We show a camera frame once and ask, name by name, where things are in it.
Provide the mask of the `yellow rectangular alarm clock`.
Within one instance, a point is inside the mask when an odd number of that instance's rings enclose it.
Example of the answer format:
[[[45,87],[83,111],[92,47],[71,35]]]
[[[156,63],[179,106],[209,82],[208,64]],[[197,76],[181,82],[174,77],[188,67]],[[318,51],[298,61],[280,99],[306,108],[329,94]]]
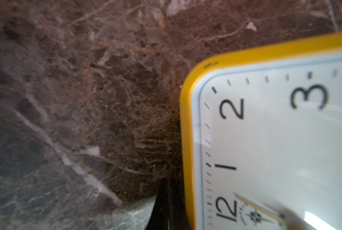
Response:
[[[217,55],[180,96],[195,230],[342,230],[342,33]]]

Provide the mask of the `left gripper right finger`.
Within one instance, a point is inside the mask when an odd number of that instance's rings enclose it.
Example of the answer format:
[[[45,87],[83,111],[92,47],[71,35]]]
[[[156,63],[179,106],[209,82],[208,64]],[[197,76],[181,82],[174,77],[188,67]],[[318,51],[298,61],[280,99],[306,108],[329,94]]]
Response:
[[[178,181],[173,178],[169,180],[169,229],[192,229],[186,215],[185,204],[180,193]]]

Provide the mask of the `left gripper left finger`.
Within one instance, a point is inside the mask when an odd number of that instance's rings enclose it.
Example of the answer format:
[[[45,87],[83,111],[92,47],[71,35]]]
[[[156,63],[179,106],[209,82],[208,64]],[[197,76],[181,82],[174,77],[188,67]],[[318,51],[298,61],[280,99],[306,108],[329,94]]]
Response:
[[[145,230],[169,229],[169,183],[162,179],[149,222]]]

